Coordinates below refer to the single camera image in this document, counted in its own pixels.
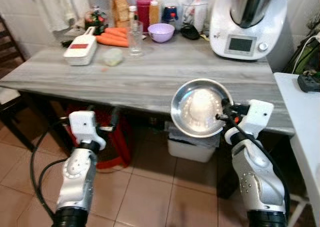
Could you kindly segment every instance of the lilac plastic bowl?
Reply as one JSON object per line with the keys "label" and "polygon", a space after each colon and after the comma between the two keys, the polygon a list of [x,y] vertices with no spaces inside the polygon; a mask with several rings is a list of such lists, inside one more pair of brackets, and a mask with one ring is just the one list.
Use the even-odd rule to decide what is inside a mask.
{"label": "lilac plastic bowl", "polygon": [[155,42],[163,43],[171,39],[175,28],[167,23],[156,23],[148,27],[148,32]]}

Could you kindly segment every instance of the red jar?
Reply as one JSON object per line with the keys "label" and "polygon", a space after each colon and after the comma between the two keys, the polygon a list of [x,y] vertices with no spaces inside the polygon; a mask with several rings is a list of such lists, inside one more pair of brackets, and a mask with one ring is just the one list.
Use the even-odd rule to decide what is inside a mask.
{"label": "red jar", "polygon": [[143,32],[148,32],[149,27],[149,8],[152,0],[137,0],[139,21],[143,23]]}

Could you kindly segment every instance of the white plastic bin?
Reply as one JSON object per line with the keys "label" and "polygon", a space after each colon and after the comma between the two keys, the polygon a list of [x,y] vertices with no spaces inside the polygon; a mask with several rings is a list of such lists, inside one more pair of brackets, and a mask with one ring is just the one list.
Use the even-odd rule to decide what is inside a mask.
{"label": "white plastic bin", "polygon": [[205,163],[210,160],[216,147],[207,148],[168,139],[168,150],[172,156]]}

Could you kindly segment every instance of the gray marble table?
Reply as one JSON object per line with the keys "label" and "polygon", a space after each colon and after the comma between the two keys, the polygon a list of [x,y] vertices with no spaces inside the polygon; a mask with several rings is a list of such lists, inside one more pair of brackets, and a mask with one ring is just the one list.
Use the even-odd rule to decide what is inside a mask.
{"label": "gray marble table", "polygon": [[169,42],[143,41],[144,56],[130,57],[118,66],[104,64],[99,45],[88,66],[69,66],[64,49],[45,49],[0,80],[0,86],[80,101],[124,106],[146,112],[170,113],[176,90],[196,78],[223,84],[235,102],[257,99],[275,108],[267,130],[293,135],[294,128],[266,59],[243,62],[218,57],[204,39],[174,36]]}

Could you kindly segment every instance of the carrot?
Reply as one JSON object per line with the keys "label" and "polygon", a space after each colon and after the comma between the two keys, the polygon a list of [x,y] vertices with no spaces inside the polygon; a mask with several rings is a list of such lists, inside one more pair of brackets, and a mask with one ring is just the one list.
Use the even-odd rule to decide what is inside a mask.
{"label": "carrot", "polygon": [[107,33],[107,30],[115,30],[115,31],[120,31],[124,34],[127,34],[127,28],[123,28],[123,27],[114,27],[114,28],[105,28],[104,31]]}
{"label": "carrot", "polygon": [[119,37],[122,37],[122,38],[127,38],[127,35],[119,30],[117,30],[117,28],[106,28],[104,30],[105,33],[107,34],[112,34],[114,36],[119,36]]}
{"label": "carrot", "polygon": [[127,34],[127,28],[123,28],[123,27],[118,27],[118,28],[116,28],[118,31],[120,31],[120,32],[122,32],[122,33],[124,33],[124,34]]}
{"label": "carrot", "polygon": [[106,46],[129,47],[128,41],[115,40],[115,39],[106,38],[100,35],[96,35],[95,38],[98,43]]}
{"label": "carrot", "polygon": [[126,38],[119,37],[110,33],[102,33],[101,36],[115,41],[128,41]]}

